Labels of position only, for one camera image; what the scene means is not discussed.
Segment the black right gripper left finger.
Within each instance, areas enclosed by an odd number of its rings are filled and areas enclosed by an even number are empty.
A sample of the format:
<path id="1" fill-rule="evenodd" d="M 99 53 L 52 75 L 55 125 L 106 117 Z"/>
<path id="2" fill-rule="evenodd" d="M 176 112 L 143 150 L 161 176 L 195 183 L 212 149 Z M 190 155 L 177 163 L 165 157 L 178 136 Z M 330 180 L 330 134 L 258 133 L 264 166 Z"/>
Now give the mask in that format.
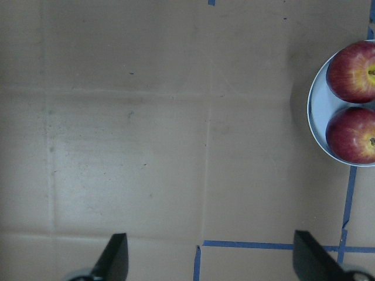
<path id="1" fill-rule="evenodd" d="M 90 272 L 92 280 L 125 281 L 128 276 L 126 233 L 113 234 Z"/>

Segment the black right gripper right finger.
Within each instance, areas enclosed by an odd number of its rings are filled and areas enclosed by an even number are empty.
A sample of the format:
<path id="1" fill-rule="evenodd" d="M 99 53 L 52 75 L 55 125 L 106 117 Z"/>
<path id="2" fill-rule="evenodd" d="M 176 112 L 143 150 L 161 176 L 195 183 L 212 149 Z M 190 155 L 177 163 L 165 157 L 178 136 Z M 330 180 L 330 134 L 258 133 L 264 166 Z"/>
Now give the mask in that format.
<path id="1" fill-rule="evenodd" d="M 294 233 L 293 269 L 299 280 L 353 280 L 308 232 Z"/>

